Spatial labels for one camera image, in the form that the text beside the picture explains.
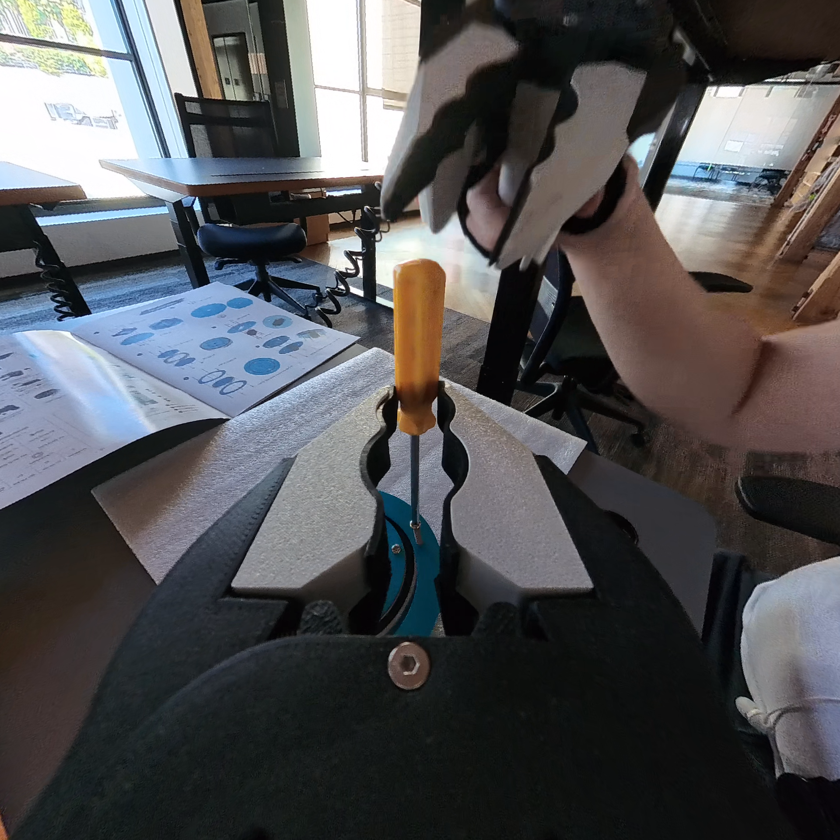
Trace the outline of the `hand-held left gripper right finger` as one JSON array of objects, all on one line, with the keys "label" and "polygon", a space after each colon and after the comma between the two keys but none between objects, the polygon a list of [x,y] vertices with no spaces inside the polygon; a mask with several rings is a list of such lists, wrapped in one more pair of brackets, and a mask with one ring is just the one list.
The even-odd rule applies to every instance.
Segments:
[{"label": "hand-held left gripper right finger", "polygon": [[442,383],[437,418],[455,485],[444,534],[458,553],[456,591],[474,607],[590,592],[535,458],[568,472],[583,442],[452,382]]}]

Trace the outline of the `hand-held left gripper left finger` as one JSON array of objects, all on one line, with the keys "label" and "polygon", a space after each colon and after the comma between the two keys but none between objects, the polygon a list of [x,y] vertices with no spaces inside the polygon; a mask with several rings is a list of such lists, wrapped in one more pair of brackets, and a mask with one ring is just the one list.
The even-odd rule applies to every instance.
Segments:
[{"label": "hand-held left gripper left finger", "polygon": [[298,452],[232,580],[235,594],[354,607],[371,589],[364,556],[376,498],[362,456],[385,427],[382,405],[392,396],[381,388]]}]

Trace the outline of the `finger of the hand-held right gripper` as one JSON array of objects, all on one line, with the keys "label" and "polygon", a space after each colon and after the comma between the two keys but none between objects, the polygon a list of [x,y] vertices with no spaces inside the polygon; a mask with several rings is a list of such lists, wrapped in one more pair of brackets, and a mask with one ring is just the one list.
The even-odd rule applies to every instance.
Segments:
[{"label": "finger of the hand-held right gripper", "polygon": [[543,263],[562,226],[607,182],[621,162],[627,125],[646,74],[615,62],[579,65],[571,79],[576,110],[549,126],[546,102],[537,117],[514,112],[514,128],[546,128],[545,150],[509,152],[502,164],[499,195],[511,213],[496,248],[500,268]]},{"label": "finger of the hand-held right gripper", "polygon": [[488,118],[509,109],[518,52],[504,28],[466,25],[421,62],[385,168],[386,219],[418,197],[430,230],[446,226],[483,155]]}]

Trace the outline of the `blue round metal base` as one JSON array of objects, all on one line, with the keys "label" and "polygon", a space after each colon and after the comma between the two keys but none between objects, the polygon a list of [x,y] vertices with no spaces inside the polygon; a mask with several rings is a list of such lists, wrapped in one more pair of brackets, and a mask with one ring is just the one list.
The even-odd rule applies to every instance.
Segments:
[{"label": "blue round metal base", "polygon": [[381,493],[384,504],[387,558],[391,581],[380,620],[383,635],[429,636],[439,615],[435,579],[439,546],[428,523],[421,520],[421,544],[410,528],[411,510],[404,500]]}]

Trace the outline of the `yellow-handled screwdriver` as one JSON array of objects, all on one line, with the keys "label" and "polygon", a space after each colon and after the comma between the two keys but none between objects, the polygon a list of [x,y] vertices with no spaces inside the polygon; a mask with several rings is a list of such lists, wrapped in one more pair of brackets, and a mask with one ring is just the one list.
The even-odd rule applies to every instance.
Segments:
[{"label": "yellow-handled screwdriver", "polygon": [[397,422],[411,438],[411,513],[419,515],[419,439],[435,424],[445,312],[443,268],[431,259],[413,259],[394,268],[395,394]]}]

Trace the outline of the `wooden-edged standing desk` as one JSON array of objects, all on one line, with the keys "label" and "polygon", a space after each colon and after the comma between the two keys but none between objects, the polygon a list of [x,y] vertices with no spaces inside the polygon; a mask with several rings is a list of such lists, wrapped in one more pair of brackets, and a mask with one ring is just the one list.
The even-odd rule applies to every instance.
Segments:
[{"label": "wooden-edged standing desk", "polygon": [[34,252],[58,320],[87,316],[91,310],[31,207],[53,209],[61,202],[84,199],[86,194],[79,184],[1,163],[1,252]]},{"label": "wooden-edged standing desk", "polygon": [[211,158],[100,160],[101,167],[126,177],[146,195],[162,200],[192,287],[209,283],[203,253],[184,204],[223,196],[302,193],[308,188],[345,194],[324,199],[284,198],[268,211],[270,222],[377,207],[382,168],[367,162],[329,162],[322,158]]}]

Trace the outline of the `grey desk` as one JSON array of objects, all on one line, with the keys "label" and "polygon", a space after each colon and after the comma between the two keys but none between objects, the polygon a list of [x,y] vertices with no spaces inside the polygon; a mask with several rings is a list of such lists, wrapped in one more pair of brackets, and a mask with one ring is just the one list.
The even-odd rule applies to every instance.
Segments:
[{"label": "grey desk", "polygon": [[2,510],[2,818],[59,767],[155,582],[92,491],[210,431],[155,433]]}]

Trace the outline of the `person's right hand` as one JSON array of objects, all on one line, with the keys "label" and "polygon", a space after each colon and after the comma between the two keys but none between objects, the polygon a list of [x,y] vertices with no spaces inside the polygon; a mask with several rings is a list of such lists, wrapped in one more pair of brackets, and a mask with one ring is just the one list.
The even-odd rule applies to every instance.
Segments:
[{"label": "person's right hand", "polygon": [[[494,251],[510,213],[498,194],[500,170],[499,162],[484,167],[482,178],[473,179],[458,211],[465,236],[485,256]],[[606,184],[560,228],[554,246],[561,248],[571,236],[587,235],[606,224],[625,195],[638,188],[638,175],[636,160],[625,155]]]}]

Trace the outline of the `large window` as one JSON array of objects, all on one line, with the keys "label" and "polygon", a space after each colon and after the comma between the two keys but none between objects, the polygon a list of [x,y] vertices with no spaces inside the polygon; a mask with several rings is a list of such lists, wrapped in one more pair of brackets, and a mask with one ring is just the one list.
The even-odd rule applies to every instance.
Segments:
[{"label": "large window", "polygon": [[418,64],[418,1],[308,1],[322,154],[383,164]]},{"label": "large window", "polygon": [[79,184],[93,201],[141,195],[100,164],[161,154],[136,18],[132,2],[1,2],[2,161]]}]

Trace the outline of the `black office chair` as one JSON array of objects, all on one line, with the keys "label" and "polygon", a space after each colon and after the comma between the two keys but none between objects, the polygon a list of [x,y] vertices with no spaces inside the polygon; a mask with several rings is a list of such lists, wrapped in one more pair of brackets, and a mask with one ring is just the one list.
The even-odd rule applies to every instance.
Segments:
[{"label": "black office chair", "polygon": [[741,476],[736,496],[752,518],[839,544],[838,487],[779,476]]},{"label": "black office chair", "polygon": [[598,454],[595,438],[583,411],[633,426],[631,441],[643,447],[649,441],[645,424],[605,397],[630,403],[633,395],[619,381],[582,297],[574,296],[574,277],[567,258],[553,253],[546,263],[531,335],[520,362],[518,391],[541,396],[528,409],[531,417],[551,413],[567,417],[586,447]]}]

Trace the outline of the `small brown cardboard box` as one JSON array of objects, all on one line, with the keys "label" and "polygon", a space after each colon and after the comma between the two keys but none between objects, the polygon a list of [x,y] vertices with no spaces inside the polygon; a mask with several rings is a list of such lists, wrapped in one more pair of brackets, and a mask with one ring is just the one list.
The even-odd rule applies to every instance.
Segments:
[{"label": "small brown cardboard box", "polygon": [[[323,188],[309,188],[305,190],[303,194],[308,196],[311,201],[314,201],[317,198],[325,198],[327,196],[326,191]],[[321,245],[329,242],[329,215],[308,215],[306,229],[309,246]]]}]

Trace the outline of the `black mesh chair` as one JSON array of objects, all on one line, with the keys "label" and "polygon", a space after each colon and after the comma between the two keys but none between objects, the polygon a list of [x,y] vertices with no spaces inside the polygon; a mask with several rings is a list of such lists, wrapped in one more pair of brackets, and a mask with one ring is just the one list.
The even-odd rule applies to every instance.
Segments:
[{"label": "black mesh chair", "polygon": [[190,98],[174,94],[187,155],[191,158],[279,156],[267,101]]}]

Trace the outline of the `person's dark trousers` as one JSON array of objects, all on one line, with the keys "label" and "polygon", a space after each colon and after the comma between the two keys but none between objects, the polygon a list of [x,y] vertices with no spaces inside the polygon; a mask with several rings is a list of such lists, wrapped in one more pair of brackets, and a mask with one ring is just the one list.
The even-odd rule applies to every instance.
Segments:
[{"label": "person's dark trousers", "polygon": [[771,581],[757,572],[747,558],[730,551],[715,553],[710,574],[701,640],[720,680],[728,706],[728,719],[763,785],[774,797],[799,838],[839,838],[839,781],[806,779],[794,773],[775,777],[770,741],[754,730],[735,707],[748,693],[740,655],[742,611],[753,590]]}]

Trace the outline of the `black saddle stool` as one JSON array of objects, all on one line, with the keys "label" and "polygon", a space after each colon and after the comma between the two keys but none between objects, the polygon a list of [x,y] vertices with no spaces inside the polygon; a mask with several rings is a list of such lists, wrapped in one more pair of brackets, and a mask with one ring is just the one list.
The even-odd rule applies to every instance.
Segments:
[{"label": "black saddle stool", "polygon": [[275,277],[268,272],[270,263],[299,261],[299,253],[308,245],[307,234],[300,225],[204,224],[198,228],[196,238],[201,249],[215,258],[217,270],[233,264],[255,268],[256,279],[250,284],[238,284],[238,289],[267,302],[280,298],[305,319],[312,319],[314,312],[327,327],[332,327],[329,315],[341,310],[332,293],[324,295],[319,286]]}]

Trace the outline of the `person's white hoodie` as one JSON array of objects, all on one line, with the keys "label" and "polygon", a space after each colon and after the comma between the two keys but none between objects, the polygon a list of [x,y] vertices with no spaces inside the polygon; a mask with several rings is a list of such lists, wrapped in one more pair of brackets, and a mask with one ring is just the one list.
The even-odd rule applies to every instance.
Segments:
[{"label": "person's white hoodie", "polygon": [[839,558],[761,583],[742,613],[739,712],[775,772],[839,778]]}]

